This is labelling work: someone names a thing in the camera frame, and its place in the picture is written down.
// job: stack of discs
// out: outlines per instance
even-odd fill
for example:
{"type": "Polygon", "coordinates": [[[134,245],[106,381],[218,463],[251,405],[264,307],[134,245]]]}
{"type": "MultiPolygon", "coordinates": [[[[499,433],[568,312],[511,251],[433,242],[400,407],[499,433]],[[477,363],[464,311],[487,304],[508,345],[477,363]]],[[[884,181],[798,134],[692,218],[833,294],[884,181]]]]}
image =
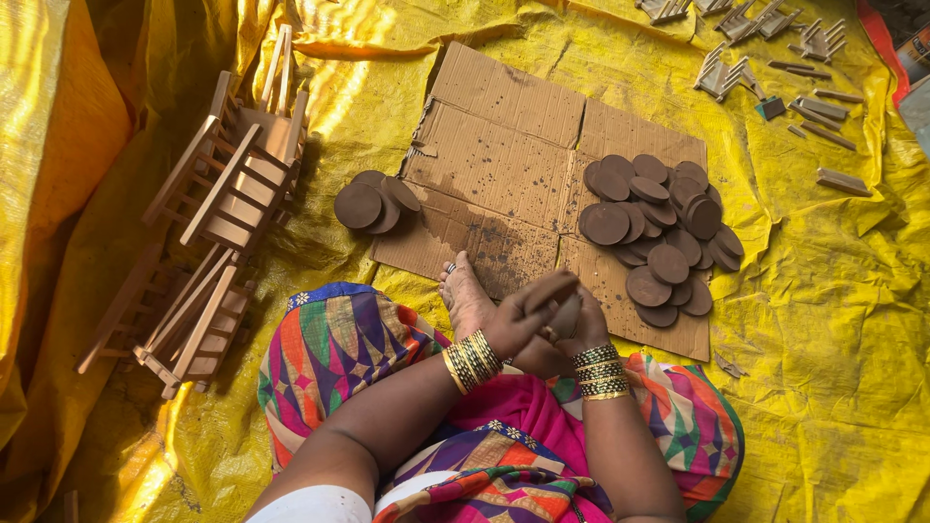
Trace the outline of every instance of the stack of discs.
{"type": "Polygon", "coordinates": [[[405,183],[378,170],[364,170],[336,195],[333,210],[346,227],[380,235],[388,233],[402,214],[419,212],[420,205],[405,183]]]}
{"type": "Polygon", "coordinates": [[[691,271],[715,263],[738,271],[743,246],[721,223],[720,193],[707,172],[694,162],[668,168],[649,154],[632,162],[609,154],[588,164],[584,183],[601,203],[581,211],[578,229],[632,269],[627,295],[639,317],[661,328],[679,312],[709,312],[711,292],[691,271]]]}

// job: patterned fabric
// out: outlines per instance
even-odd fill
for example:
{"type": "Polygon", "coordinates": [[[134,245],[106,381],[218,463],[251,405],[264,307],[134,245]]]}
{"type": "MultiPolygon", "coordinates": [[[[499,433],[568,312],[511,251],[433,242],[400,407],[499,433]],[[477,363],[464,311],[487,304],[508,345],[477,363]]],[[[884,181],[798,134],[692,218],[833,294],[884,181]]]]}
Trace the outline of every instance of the patterned fabric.
{"type": "Polygon", "coordinates": [[[374,523],[393,523],[401,516],[405,523],[577,521],[573,501],[589,523],[610,521],[605,516],[612,511],[610,502],[594,480],[576,476],[551,450],[499,420],[440,443],[385,491],[411,477],[444,470],[462,472],[388,505],[374,523]]]}
{"type": "MultiPolygon", "coordinates": [[[[259,372],[272,470],[281,472],[304,438],[349,397],[448,345],[417,313],[370,286],[337,283],[291,297],[259,372]]],[[[688,520],[705,520],[726,499],[742,465],[736,413],[700,366],[666,366],[637,354],[626,367],[688,520]]],[[[437,429],[445,441],[414,457],[394,482],[435,470],[462,474],[396,503],[392,514],[422,522],[574,523],[583,513],[601,521],[607,505],[589,493],[599,488],[586,478],[580,401],[577,384],[566,379],[500,375],[478,387],[437,429]],[[569,501],[572,510],[562,510],[569,501]],[[507,503],[534,508],[511,510],[507,503]],[[546,510],[537,510],[540,503],[546,510]]]]}

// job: foot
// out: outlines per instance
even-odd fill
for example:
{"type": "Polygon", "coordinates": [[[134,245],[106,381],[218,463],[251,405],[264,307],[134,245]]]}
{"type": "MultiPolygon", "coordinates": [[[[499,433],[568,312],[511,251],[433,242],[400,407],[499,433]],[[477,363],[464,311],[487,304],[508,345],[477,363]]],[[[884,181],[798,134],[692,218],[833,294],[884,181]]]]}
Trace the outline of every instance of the foot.
{"type": "Polygon", "coordinates": [[[439,274],[439,295],[449,310],[449,321],[457,342],[480,329],[494,315],[497,307],[478,283],[468,261],[468,252],[463,250],[456,256],[456,268],[452,274],[446,271],[450,264],[450,261],[443,263],[443,272],[439,274]]]}

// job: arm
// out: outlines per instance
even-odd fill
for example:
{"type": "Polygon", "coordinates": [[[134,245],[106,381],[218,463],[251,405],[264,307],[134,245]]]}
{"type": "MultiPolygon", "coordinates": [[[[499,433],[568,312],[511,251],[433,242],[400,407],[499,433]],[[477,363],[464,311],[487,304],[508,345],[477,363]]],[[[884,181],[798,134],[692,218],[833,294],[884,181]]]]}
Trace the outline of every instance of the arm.
{"type": "MultiPolygon", "coordinates": [[[[504,300],[483,329],[501,360],[520,352],[554,312],[544,307],[523,316],[523,302],[533,287],[521,288],[504,300]]],[[[304,440],[285,471],[255,501],[246,520],[285,494],[314,485],[345,487],[374,507],[380,475],[407,459],[459,398],[461,392],[440,356],[372,384],[304,440]]]]}
{"type": "MultiPolygon", "coordinates": [[[[579,292],[582,302],[576,338],[557,343],[569,357],[610,343],[601,306],[586,288],[579,292]]],[[[684,523],[682,495],[636,399],[585,401],[582,413],[591,477],[614,505],[617,521],[684,523]]]]}

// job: hand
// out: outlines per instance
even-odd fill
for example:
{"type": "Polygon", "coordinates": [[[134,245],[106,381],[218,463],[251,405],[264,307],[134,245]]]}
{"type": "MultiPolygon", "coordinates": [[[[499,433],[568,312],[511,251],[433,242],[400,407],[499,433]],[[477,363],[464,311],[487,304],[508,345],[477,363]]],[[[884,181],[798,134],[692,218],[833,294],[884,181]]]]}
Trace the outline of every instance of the hand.
{"type": "Polygon", "coordinates": [[[581,310],[578,312],[578,326],[576,327],[575,337],[560,340],[555,344],[555,348],[568,357],[583,353],[598,345],[610,343],[610,335],[607,334],[607,320],[604,318],[601,304],[583,285],[578,286],[578,294],[581,296],[581,310]]]}
{"type": "Polygon", "coordinates": [[[526,298],[533,292],[539,280],[523,286],[504,299],[488,324],[482,328],[487,344],[501,361],[517,355],[555,315],[558,304],[550,302],[535,313],[524,316],[526,298]]]}

